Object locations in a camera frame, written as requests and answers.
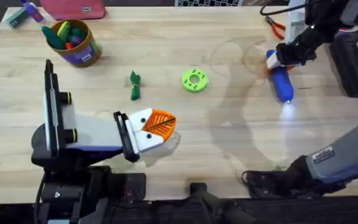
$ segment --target pink box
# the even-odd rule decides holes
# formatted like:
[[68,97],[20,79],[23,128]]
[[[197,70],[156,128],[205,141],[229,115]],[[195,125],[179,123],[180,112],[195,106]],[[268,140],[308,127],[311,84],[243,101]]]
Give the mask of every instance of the pink box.
[[55,20],[100,19],[106,13],[102,0],[40,0],[40,2]]

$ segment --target green object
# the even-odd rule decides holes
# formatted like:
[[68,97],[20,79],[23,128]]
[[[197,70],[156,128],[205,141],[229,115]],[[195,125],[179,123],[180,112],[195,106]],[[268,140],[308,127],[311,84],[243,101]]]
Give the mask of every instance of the green object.
[[66,21],[60,26],[57,35],[63,41],[63,43],[67,42],[67,38],[70,35],[70,31],[71,31],[71,25],[69,22]]
[[82,30],[78,29],[78,28],[72,28],[71,34],[75,35],[77,37],[81,37],[81,39],[83,39],[83,40],[85,40],[85,37],[86,37],[85,33]]
[[12,28],[16,28],[18,27],[20,24],[23,23],[23,21],[25,21],[30,15],[27,13],[27,11],[25,10],[25,7],[20,8],[17,12],[15,12],[13,15],[9,16],[6,19],[6,23],[12,27]]
[[140,98],[140,75],[136,75],[136,73],[132,71],[129,79],[131,79],[132,83],[131,100],[137,100]]
[[208,77],[199,69],[187,70],[181,77],[181,84],[186,91],[198,93],[208,86]]
[[47,38],[49,45],[57,50],[64,50],[65,43],[59,38],[59,36],[47,26],[41,28],[44,36]]

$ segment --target red object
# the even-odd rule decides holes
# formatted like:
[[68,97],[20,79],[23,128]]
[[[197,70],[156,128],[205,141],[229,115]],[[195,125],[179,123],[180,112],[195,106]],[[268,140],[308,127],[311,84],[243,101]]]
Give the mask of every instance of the red object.
[[70,42],[65,43],[65,47],[66,47],[66,50],[70,50],[70,49],[74,48],[73,44]]
[[276,23],[270,16],[266,16],[265,20],[272,27],[274,35],[276,35],[276,37],[278,37],[280,40],[283,40],[284,36],[278,32],[277,28],[285,31],[285,26]]
[[40,0],[40,2],[55,20],[100,19],[106,13],[103,0]]

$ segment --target blue object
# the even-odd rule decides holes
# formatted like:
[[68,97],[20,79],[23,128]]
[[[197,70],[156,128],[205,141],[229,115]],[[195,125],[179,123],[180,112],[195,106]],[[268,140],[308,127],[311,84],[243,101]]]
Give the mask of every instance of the blue object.
[[[266,57],[269,58],[274,53],[275,50],[268,50]],[[291,103],[293,99],[293,87],[287,69],[285,67],[273,68],[272,71],[270,71],[270,76],[277,98],[282,103]]]
[[81,37],[71,35],[68,37],[68,41],[70,41],[74,45],[74,47],[76,47],[76,46],[80,45],[83,40],[81,39]]
[[42,22],[44,17],[38,11],[34,3],[27,2],[27,0],[20,0],[27,13],[37,22]]

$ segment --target black cable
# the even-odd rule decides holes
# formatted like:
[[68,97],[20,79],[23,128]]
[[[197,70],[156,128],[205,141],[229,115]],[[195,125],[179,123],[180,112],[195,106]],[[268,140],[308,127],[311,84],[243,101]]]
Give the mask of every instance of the black cable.
[[44,174],[43,174],[43,176],[42,176],[42,179],[41,179],[40,186],[38,187],[37,196],[35,197],[35,203],[34,203],[34,224],[38,224],[38,206],[39,206],[40,199],[41,199],[41,192],[42,192],[42,189],[44,188],[45,179],[46,179],[46,176],[45,176],[45,172],[44,172]]
[[304,3],[302,5],[294,6],[294,7],[288,8],[288,9],[282,9],[282,10],[273,11],[273,12],[264,12],[264,9],[271,3],[271,1],[270,1],[267,4],[265,4],[264,6],[262,6],[262,8],[260,9],[259,13],[262,16],[272,16],[272,15],[277,15],[277,14],[281,14],[281,13],[284,13],[284,12],[290,12],[290,11],[294,11],[294,10],[297,10],[297,9],[301,9],[301,8],[306,7],[306,6],[311,6],[311,5],[314,5],[314,4],[319,3],[321,1],[324,1],[324,0],[316,0],[316,1],[313,1],[313,2],[307,2],[307,3]]

